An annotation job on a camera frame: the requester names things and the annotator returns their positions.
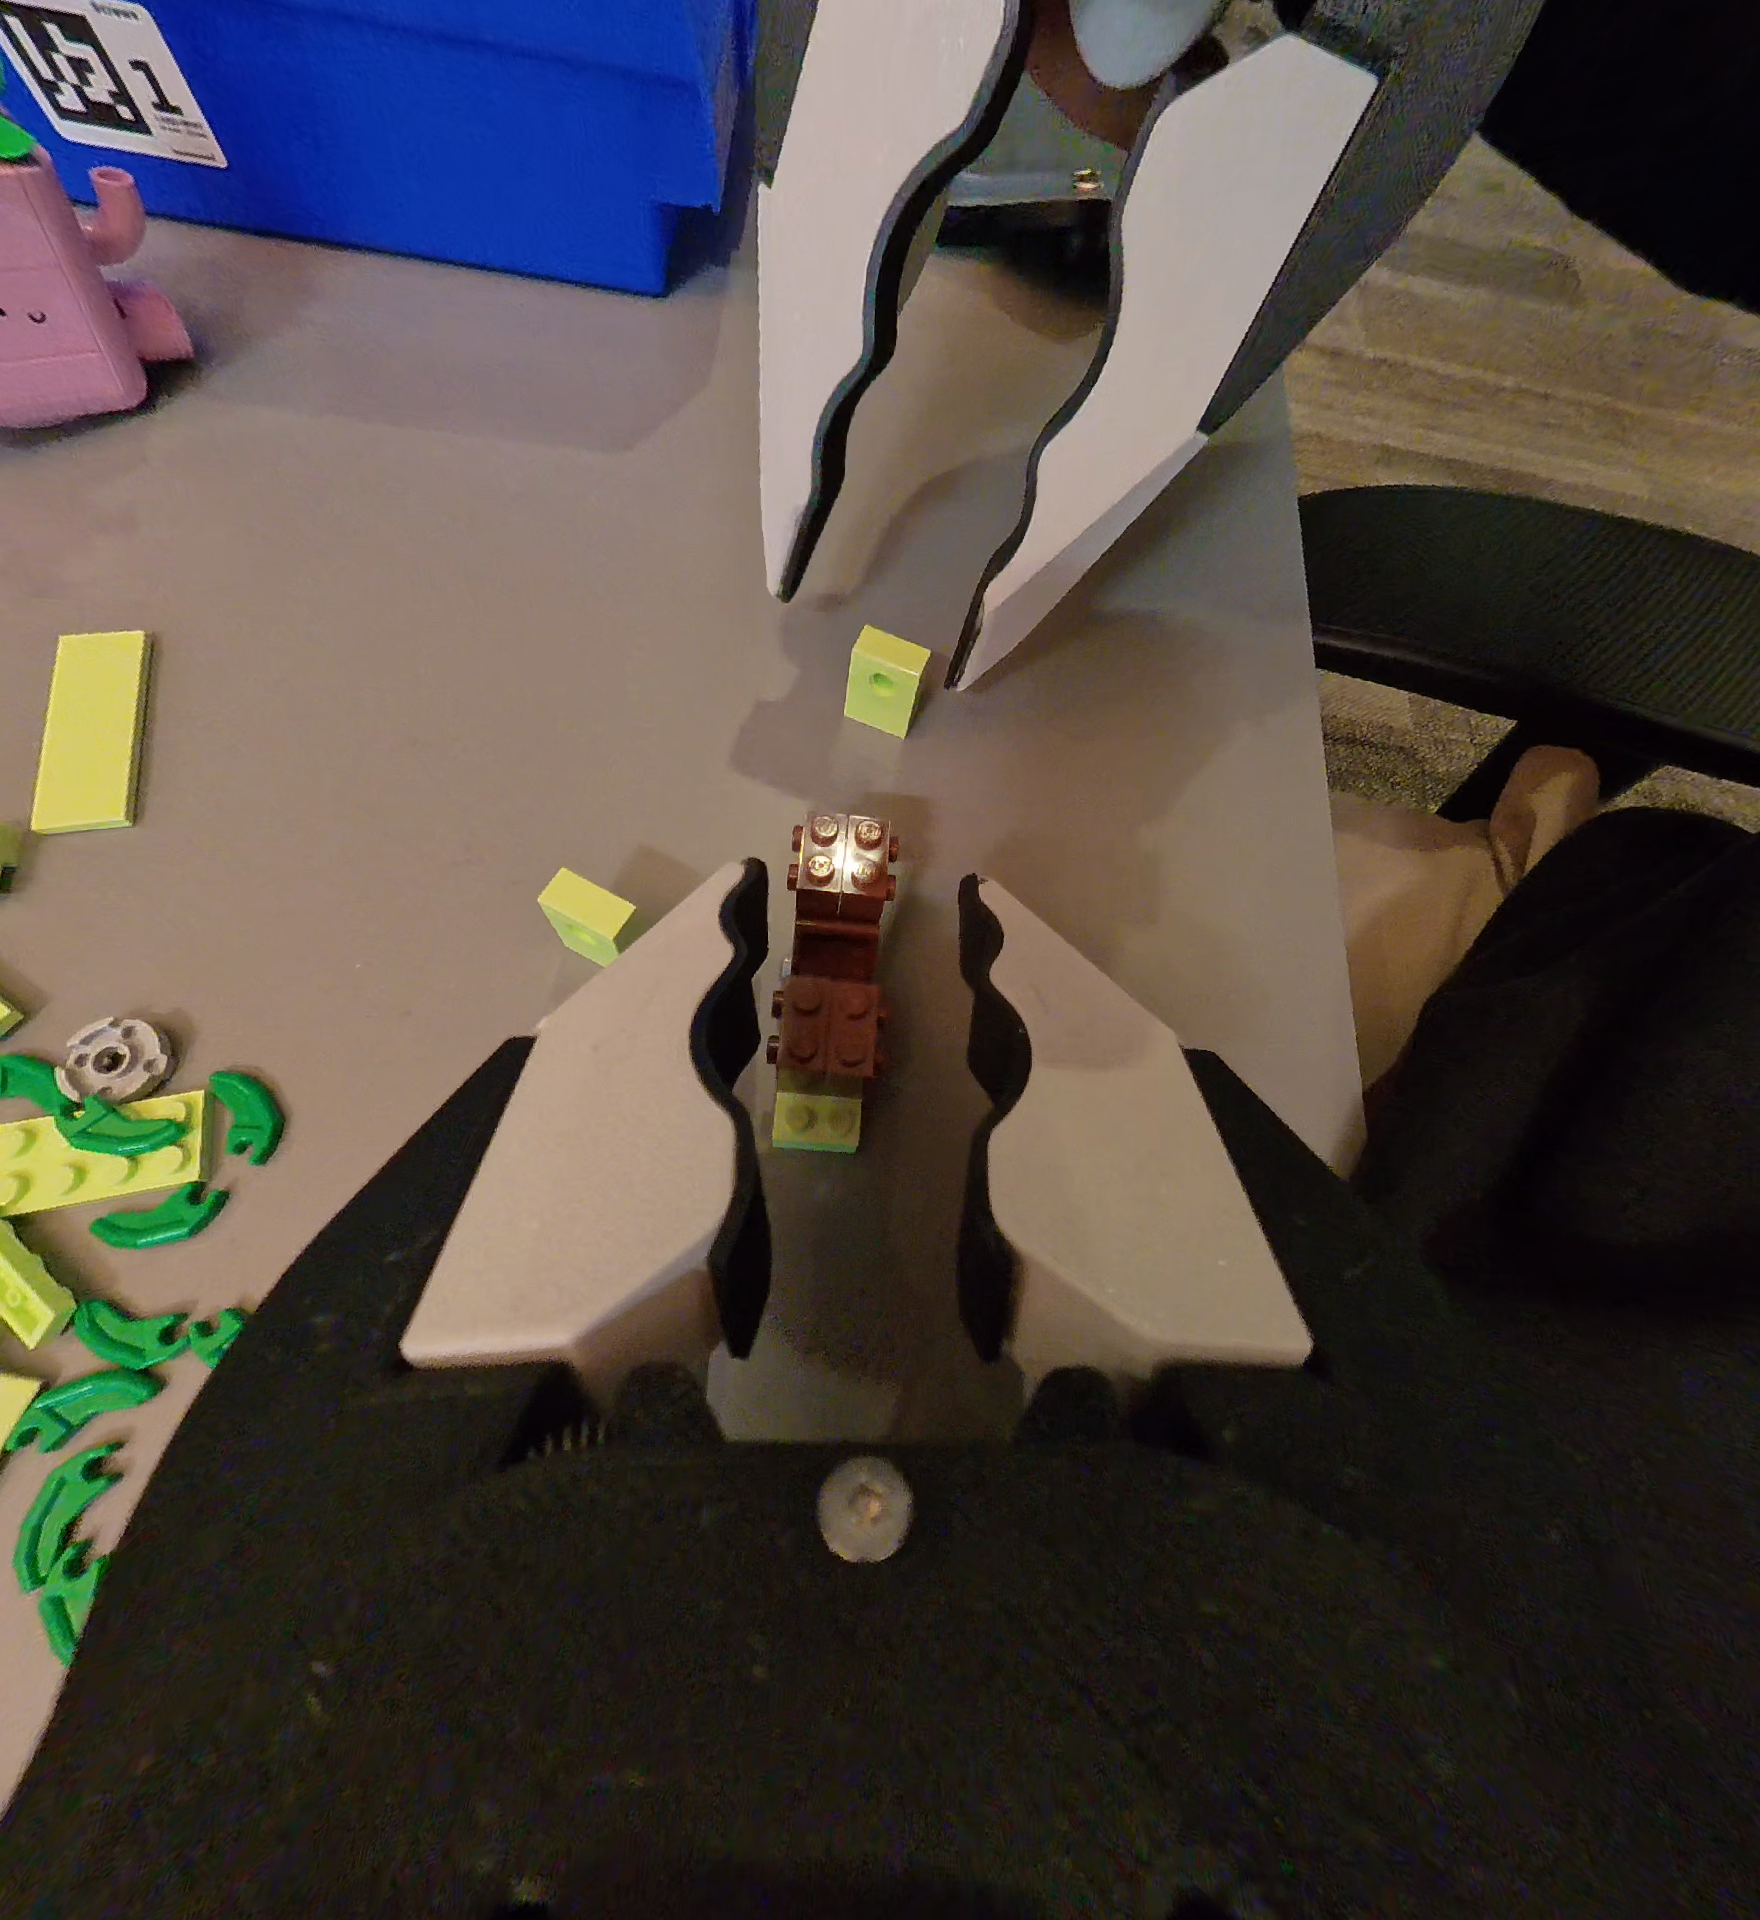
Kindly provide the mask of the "blue plastic bin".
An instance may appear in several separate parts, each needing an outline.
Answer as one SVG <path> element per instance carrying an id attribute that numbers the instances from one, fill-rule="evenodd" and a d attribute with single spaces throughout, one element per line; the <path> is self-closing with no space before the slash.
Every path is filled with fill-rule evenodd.
<path id="1" fill-rule="evenodd" d="M 72 196 L 664 295 L 724 203 L 754 3 L 0 3 Z"/>

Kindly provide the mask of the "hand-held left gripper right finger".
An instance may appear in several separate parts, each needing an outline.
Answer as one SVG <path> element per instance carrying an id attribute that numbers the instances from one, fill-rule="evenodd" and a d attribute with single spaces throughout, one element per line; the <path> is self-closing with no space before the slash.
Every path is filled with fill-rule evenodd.
<path id="1" fill-rule="evenodd" d="M 955 1287 L 1020 1371 L 1300 1365 L 1310 1326 L 1174 1029 L 1005 885 L 960 885 L 965 1162 Z"/>

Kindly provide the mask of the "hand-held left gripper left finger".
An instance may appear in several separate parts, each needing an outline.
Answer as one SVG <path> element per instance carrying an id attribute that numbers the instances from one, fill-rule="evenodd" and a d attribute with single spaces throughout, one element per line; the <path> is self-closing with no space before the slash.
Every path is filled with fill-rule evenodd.
<path id="1" fill-rule="evenodd" d="M 769 876 L 717 869 L 550 1012 L 404 1334 L 416 1369 L 750 1358 L 769 1297 L 752 1116 Z"/>

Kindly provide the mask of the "person's leg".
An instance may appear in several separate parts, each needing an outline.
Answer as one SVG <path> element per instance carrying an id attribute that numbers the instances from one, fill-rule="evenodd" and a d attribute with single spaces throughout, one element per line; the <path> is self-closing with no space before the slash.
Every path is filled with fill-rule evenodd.
<path id="1" fill-rule="evenodd" d="M 1428 997 L 1520 878 L 1598 808 L 1598 765 L 1563 745 L 1524 749 L 1490 820 L 1451 822 L 1411 808 L 1330 797 L 1362 1089 L 1396 1065 Z"/>

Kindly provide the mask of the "small lime green brick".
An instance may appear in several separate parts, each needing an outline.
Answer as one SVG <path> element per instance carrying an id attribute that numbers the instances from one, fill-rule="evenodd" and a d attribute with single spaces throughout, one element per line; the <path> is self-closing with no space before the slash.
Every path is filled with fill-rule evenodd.
<path id="1" fill-rule="evenodd" d="M 901 740 L 910 732 L 931 649 L 867 623 L 849 652 L 844 719 Z"/>
<path id="2" fill-rule="evenodd" d="M 596 965 L 612 965 L 639 935 L 639 906 L 562 866 L 535 895 L 560 943 Z"/>

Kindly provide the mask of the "person's right hand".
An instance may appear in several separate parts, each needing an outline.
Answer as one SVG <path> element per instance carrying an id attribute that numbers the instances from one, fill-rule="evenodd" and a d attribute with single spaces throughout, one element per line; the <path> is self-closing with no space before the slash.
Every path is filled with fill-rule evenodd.
<path id="1" fill-rule="evenodd" d="M 1068 3 L 1035 3 L 1030 43 L 1035 87 L 1085 136 L 1129 149 L 1140 123 L 1135 91 L 1101 85 L 1085 66 Z"/>

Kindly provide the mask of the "brown brick assembly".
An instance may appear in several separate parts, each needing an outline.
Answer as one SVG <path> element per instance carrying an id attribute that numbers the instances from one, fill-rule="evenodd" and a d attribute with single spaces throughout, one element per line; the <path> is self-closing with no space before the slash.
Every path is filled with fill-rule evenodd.
<path id="1" fill-rule="evenodd" d="M 794 935 L 769 998 L 769 1146 L 849 1155 L 887 1065 L 877 985 L 899 841 L 887 820 L 812 810 L 792 838 Z"/>

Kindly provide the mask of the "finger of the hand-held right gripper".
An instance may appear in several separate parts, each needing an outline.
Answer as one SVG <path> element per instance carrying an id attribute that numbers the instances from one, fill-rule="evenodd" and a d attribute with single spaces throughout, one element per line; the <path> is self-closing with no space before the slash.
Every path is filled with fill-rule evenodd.
<path id="1" fill-rule="evenodd" d="M 914 238 L 986 149 L 1033 3 L 764 3 L 754 71 L 757 507 L 794 600 L 887 366 Z"/>
<path id="2" fill-rule="evenodd" d="M 1301 32 L 1167 74 L 1112 206 L 1097 352 L 1030 456 L 952 689 L 1008 658 L 1202 450 L 1202 414 L 1378 87 Z"/>

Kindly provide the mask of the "black mesh office chair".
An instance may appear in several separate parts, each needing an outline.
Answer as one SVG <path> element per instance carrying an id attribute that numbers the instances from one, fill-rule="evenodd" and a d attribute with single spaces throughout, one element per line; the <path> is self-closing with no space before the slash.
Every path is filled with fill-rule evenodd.
<path id="1" fill-rule="evenodd" d="M 1530 745 L 1612 802 L 1657 767 L 1760 790 L 1760 554 L 1517 494 L 1300 499 L 1320 668 L 1512 723 L 1439 808 L 1490 815 Z"/>

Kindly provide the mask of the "grey round plate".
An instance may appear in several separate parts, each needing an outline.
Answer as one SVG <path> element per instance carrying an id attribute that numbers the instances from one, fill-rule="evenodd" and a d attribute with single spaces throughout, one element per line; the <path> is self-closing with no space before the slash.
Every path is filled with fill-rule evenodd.
<path id="1" fill-rule="evenodd" d="M 57 1082 L 69 1101 L 122 1105 L 164 1087 L 175 1071 L 175 1045 L 140 1017 L 106 1017 L 65 1040 L 57 1060 Z"/>

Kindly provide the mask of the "pink brick flower pot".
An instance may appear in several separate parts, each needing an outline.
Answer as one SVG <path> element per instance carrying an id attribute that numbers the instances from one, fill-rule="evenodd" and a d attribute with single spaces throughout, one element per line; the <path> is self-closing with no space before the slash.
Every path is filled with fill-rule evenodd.
<path id="1" fill-rule="evenodd" d="M 52 157 L 0 109 L 0 428 L 129 411 L 149 365 L 196 358 L 167 295 L 111 274 L 145 245 L 133 175 L 96 165 L 89 185 L 96 206 L 72 206 Z"/>

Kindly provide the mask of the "scattered lime green bricks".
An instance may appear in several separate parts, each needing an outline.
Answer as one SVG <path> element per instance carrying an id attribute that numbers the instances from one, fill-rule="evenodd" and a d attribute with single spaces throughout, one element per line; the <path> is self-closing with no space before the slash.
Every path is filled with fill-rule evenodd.
<path id="1" fill-rule="evenodd" d="M 147 635 L 65 635 L 52 668 L 48 717 L 37 761 L 31 827 L 69 833 L 129 827 L 137 805 L 137 765 L 147 697 Z M 0 826 L 0 873 L 18 862 L 18 833 Z M 23 1013 L 0 997 L 0 1038 Z M 46 1116 L 41 1133 L 79 1158 L 80 1173 L 129 1173 L 137 1162 L 175 1155 L 196 1164 L 196 1119 L 133 1116 L 106 1097 L 63 1089 L 57 1068 L 27 1060 L 0 1099 L 27 1099 Z"/>

